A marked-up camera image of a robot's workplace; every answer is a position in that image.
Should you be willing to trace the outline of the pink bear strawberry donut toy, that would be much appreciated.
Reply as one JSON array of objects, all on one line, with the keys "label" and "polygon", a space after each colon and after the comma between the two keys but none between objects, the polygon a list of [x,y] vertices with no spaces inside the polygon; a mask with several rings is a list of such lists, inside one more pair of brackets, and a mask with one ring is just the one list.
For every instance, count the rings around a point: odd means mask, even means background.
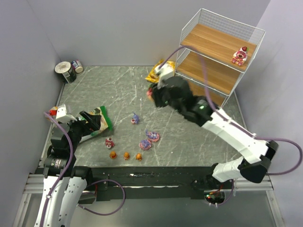
[{"label": "pink bear strawberry donut toy", "polygon": [[146,95],[147,95],[148,99],[149,99],[150,101],[153,102],[154,99],[153,99],[153,97],[152,97],[152,94],[153,94],[153,89],[150,87],[150,88],[147,90]]}]

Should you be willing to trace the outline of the pink bear cream hat toy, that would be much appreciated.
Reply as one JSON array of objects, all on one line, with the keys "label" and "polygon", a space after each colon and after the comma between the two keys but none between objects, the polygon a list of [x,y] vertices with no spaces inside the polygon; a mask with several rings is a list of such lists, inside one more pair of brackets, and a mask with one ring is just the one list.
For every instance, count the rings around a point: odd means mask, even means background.
[{"label": "pink bear cream hat toy", "polygon": [[113,142],[113,140],[112,140],[111,137],[106,138],[105,145],[106,145],[106,147],[108,149],[111,149],[111,148],[113,148],[115,146],[115,144],[114,144],[114,142]]}]

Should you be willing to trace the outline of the pink bear cake toy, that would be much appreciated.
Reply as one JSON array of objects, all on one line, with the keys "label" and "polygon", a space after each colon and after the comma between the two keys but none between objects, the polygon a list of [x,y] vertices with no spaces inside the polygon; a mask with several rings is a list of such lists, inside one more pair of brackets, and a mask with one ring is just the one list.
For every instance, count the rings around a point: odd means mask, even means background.
[{"label": "pink bear cake toy", "polygon": [[237,52],[234,53],[232,57],[232,63],[242,66],[248,58],[249,48],[244,46],[241,47]]}]

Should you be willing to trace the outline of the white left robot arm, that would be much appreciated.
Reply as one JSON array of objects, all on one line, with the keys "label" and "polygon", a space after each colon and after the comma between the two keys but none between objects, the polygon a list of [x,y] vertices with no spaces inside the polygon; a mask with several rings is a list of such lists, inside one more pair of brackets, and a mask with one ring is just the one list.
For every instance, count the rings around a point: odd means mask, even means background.
[{"label": "white left robot arm", "polygon": [[89,167],[75,166],[78,145],[107,128],[102,110],[67,113],[62,106],[56,115],[44,113],[53,124],[51,145],[43,163],[43,196],[35,221],[36,227],[67,227],[82,191],[92,180]]}]

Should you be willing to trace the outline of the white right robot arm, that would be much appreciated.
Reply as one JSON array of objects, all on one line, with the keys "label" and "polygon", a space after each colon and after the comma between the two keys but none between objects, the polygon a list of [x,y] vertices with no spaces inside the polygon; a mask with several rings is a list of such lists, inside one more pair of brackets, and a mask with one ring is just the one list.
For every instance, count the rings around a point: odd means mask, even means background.
[{"label": "white right robot arm", "polygon": [[147,96],[157,107],[170,106],[186,120],[214,133],[236,149],[241,157],[212,166],[212,178],[223,183],[245,178],[253,183],[262,182],[278,148],[275,141],[257,140],[243,132],[243,127],[216,105],[209,105],[205,96],[195,96],[186,80],[173,76],[163,86],[152,84]]}]

